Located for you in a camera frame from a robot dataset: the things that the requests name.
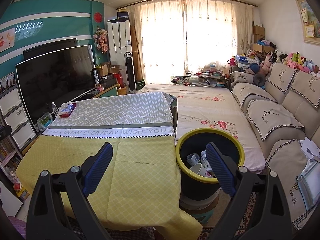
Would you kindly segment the blue box on red tray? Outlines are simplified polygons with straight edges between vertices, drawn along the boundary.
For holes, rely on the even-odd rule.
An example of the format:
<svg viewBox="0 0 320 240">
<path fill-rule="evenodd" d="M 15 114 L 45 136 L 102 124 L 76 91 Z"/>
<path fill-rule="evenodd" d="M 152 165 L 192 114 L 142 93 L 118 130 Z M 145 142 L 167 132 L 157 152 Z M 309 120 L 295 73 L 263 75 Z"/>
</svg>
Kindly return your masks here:
<svg viewBox="0 0 320 240">
<path fill-rule="evenodd" d="M 69 103 L 65 105 L 60 111 L 59 111 L 59 117 L 60 118 L 67 118 L 69 117 L 73 111 L 76 108 L 76 103 Z"/>
</svg>

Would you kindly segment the yellow rim black trash bin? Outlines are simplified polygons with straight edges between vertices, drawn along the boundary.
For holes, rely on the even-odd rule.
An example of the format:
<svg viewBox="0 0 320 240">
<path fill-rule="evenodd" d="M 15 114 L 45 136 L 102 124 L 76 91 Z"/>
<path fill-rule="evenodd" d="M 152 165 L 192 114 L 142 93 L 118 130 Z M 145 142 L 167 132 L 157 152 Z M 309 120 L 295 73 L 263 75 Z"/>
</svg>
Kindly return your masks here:
<svg viewBox="0 0 320 240">
<path fill-rule="evenodd" d="M 216 178 L 203 177 L 190 170 L 189 155 L 201 155 L 208 143 L 213 142 L 223 155 L 241 166 L 245 153 L 240 142 L 231 134 L 213 128 L 198 128 L 183 135 L 176 145 L 176 160 L 181 170 L 180 206 L 187 210 L 205 209 L 215 202 L 220 192 Z"/>
</svg>

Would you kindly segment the large black television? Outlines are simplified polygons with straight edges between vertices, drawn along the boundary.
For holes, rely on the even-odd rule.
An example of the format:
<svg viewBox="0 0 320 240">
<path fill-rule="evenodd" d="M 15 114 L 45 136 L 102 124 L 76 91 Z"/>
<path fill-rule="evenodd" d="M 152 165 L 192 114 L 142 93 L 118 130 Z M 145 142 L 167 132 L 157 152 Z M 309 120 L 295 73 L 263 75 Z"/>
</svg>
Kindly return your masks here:
<svg viewBox="0 0 320 240">
<path fill-rule="evenodd" d="M 95 87 L 91 45 L 60 49 L 16 65 L 17 82 L 25 109 L 33 125 L 44 113 Z"/>
</svg>

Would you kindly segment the framed wall picture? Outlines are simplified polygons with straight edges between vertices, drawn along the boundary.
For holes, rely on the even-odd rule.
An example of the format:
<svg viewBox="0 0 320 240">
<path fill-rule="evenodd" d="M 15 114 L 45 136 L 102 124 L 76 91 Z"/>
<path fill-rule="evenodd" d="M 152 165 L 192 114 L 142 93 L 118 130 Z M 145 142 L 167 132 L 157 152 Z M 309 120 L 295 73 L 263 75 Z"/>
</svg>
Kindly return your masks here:
<svg viewBox="0 0 320 240">
<path fill-rule="evenodd" d="M 305 43 L 319 46 L 319 20 L 306 0 L 296 0 Z"/>
</svg>

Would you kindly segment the white tall air conditioner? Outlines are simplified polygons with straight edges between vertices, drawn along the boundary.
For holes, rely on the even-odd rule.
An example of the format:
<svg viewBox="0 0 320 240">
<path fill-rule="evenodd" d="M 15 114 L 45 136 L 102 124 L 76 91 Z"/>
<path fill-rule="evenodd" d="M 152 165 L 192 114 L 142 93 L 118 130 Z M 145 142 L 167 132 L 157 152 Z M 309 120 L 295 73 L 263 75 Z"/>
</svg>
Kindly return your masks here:
<svg viewBox="0 0 320 240">
<path fill-rule="evenodd" d="M 127 51 L 132 54 L 129 13 L 117 12 L 115 18 L 107 21 L 107 31 L 110 61 L 113 65 L 119 66 L 124 85 L 129 92 L 124 58 Z"/>
</svg>

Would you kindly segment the white instant noodle bowl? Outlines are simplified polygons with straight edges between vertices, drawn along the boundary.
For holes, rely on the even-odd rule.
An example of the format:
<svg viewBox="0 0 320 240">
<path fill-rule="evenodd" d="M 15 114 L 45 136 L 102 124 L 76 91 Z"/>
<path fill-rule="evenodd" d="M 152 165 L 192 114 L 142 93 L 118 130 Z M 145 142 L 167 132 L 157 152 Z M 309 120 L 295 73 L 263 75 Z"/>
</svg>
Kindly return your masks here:
<svg viewBox="0 0 320 240">
<path fill-rule="evenodd" d="M 200 156 L 196 153 L 189 154 L 186 158 L 186 162 L 192 167 L 200 162 Z"/>
</svg>

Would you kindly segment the beige sofa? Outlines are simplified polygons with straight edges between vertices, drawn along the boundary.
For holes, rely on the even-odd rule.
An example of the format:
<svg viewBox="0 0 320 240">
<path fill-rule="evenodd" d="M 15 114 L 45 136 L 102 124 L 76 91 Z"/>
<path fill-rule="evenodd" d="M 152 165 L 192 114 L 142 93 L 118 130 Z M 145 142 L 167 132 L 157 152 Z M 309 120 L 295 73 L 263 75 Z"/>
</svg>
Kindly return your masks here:
<svg viewBox="0 0 320 240">
<path fill-rule="evenodd" d="M 297 179 L 308 164 L 301 141 L 319 145 L 319 78 L 275 63 L 264 87 L 253 75 L 231 72 L 231 92 L 259 142 L 268 171 L 276 171 L 290 210 L 294 233 L 315 208 L 307 209 Z"/>
</svg>

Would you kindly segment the red fire extinguisher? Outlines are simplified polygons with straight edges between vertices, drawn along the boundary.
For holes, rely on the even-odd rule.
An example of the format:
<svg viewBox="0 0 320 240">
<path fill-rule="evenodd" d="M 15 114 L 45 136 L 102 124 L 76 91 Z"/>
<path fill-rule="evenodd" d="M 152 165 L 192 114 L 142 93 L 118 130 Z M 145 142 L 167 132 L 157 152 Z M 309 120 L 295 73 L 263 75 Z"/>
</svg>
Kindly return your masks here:
<svg viewBox="0 0 320 240">
<path fill-rule="evenodd" d="M 125 85 L 124 85 L 122 74 L 120 72 L 118 72 L 118 73 L 114 73 L 113 76 L 114 76 L 114 78 L 116 78 L 117 83 L 120 85 L 120 87 L 124 88 Z"/>
</svg>

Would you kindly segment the white paper cup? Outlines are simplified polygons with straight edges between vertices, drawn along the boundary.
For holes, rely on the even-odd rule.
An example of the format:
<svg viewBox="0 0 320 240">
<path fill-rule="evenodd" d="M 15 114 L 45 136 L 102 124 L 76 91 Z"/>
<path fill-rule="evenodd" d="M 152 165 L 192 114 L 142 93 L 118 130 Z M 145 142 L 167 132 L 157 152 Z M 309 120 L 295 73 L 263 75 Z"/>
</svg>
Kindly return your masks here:
<svg viewBox="0 0 320 240">
<path fill-rule="evenodd" d="M 204 168 L 204 166 L 201 163 L 197 163 L 193 165 L 190 168 L 191 172 L 194 172 L 195 174 L 206 177 L 206 178 L 212 178 L 213 176 Z"/>
</svg>

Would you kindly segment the white pill bottle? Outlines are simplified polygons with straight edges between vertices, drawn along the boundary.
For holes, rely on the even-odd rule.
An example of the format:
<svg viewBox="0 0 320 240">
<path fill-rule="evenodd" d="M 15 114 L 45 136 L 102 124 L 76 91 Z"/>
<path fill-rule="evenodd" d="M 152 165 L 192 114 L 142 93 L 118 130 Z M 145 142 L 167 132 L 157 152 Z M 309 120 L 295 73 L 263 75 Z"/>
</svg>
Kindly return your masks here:
<svg viewBox="0 0 320 240">
<path fill-rule="evenodd" d="M 208 172 L 212 171 L 212 168 L 211 168 L 209 161 L 207 159 L 205 150 L 201 152 L 201 164 L 206 169 L 206 171 L 208 171 Z"/>
</svg>

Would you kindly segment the yellow patterned tablecloth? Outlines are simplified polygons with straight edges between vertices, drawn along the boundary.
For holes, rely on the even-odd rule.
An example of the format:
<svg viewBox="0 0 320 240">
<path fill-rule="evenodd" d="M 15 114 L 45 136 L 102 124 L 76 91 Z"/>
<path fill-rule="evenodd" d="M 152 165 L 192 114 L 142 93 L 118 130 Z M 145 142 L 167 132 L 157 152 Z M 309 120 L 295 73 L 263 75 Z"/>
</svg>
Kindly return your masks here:
<svg viewBox="0 0 320 240">
<path fill-rule="evenodd" d="M 197 239 L 201 224 L 181 210 L 180 169 L 170 135 L 108 138 L 113 157 L 88 200 L 101 223 L 129 231 L 152 226 L 166 239 Z M 40 173 L 65 173 L 95 155 L 104 139 L 40 136 L 16 173 L 32 193 Z"/>
</svg>

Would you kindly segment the glass bowl with plant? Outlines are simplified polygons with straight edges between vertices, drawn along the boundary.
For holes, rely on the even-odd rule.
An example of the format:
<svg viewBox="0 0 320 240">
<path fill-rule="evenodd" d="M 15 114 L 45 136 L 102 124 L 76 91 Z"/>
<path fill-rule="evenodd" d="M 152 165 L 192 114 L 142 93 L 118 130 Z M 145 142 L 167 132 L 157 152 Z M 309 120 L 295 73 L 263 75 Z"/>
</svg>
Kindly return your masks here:
<svg viewBox="0 0 320 240">
<path fill-rule="evenodd" d="M 40 131 L 45 131 L 52 122 L 52 115 L 47 112 L 37 120 L 37 125 Z"/>
</svg>

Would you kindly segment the white drawer cabinet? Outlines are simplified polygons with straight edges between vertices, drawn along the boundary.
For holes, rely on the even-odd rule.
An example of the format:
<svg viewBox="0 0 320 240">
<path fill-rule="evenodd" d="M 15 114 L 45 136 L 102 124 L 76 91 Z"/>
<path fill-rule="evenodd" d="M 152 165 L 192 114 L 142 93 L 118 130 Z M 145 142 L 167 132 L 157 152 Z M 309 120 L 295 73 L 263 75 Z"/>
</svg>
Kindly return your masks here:
<svg viewBox="0 0 320 240">
<path fill-rule="evenodd" d="M 11 137 L 19 150 L 23 151 L 36 138 L 36 132 L 24 109 L 17 85 L 1 93 L 0 102 L 1 119 L 11 127 Z"/>
</svg>

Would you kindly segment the pile of plush toys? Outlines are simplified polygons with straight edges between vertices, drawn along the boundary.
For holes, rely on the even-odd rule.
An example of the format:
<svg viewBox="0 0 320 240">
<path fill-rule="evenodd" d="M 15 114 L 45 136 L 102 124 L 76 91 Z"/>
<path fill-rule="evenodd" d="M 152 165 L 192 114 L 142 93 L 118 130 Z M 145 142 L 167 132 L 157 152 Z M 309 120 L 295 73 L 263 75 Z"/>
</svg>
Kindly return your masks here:
<svg viewBox="0 0 320 240">
<path fill-rule="evenodd" d="M 244 72 L 268 76 L 274 64 L 280 63 L 297 69 L 319 79 L 319 66 L 312 59 L 303 57 L 299 52 L 286 54 L 279 51 L 276 45 L 264 38 L 251 45 L 247 54 L 231 57 L 228 61 L 229 72 Z"/>
</svg>

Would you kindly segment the cream window curtains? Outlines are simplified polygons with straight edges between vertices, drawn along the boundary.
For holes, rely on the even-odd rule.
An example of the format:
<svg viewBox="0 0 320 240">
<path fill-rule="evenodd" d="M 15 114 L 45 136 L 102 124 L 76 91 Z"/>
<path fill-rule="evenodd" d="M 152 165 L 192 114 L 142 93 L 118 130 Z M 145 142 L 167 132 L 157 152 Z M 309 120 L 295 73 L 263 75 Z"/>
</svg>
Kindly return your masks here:
<svg viewBox="0 0 320 240">
<path fill-rule="evenodd" d="M 254 7 L 231 0 L 149 0 L 127 7 L 146 83 L 195 73 L 250 50 Z"/>
</svg>

